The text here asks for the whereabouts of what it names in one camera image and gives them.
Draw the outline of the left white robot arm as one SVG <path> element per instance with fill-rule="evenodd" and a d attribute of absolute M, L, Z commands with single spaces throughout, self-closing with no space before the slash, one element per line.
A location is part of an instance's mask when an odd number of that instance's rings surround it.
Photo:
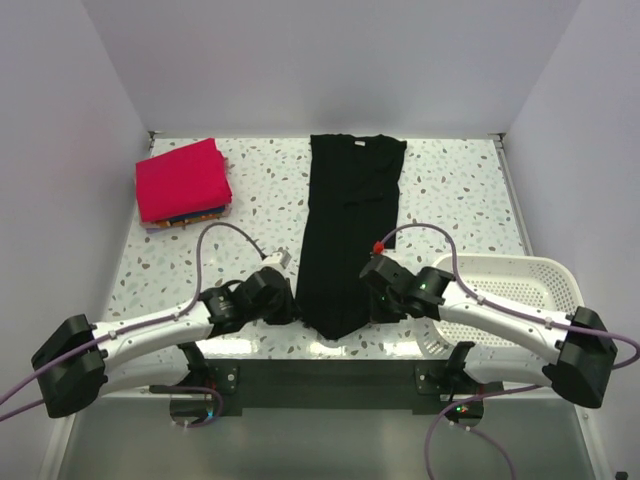
<path fill-rule="evenodd" d="M 120 390 L 213 387 L 215 375 L 198 342 L 236 333 L 257 320 L 288 325 L 299 316 L 289 280 L 263 267 L 244 281 L 206 289 L 157 315 L 95 324 L 84 315 L 70 317 L 31 363 L 48 415 L 61 418 Z"/>

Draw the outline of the black t shirt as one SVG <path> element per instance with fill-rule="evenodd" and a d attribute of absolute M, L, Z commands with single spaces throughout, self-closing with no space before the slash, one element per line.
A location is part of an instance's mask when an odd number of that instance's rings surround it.
<path fill-rule="evenodd" d="M 310 146 L 296 302 L 306 325 L 338 340 L 369 322 L 359 274 L 375 242 L 396 226 L 407 144 L 385 135 L 321 134 Z"/>

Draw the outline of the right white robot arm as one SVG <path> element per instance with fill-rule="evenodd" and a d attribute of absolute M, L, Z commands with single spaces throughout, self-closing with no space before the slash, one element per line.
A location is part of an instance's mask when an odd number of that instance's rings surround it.
<path fill-rule="evenodd" d="M 508 348 L 458 343 L 445 369 L 452 390 L 466 393 L 493 382 L 532 384 L 597 409 L 618 349 L 595 311 L 584 306 L 572 312 L 535 308 L 464 281 L 473 267 L 510 266 L 522 275 L 528 265 L 548 263 L 539 257 L 446 254 L 412 273 L 396 259 L 375 254 L 360 279 L 384 307 L 401 317 L 461 324 L 510 342 Z"/>

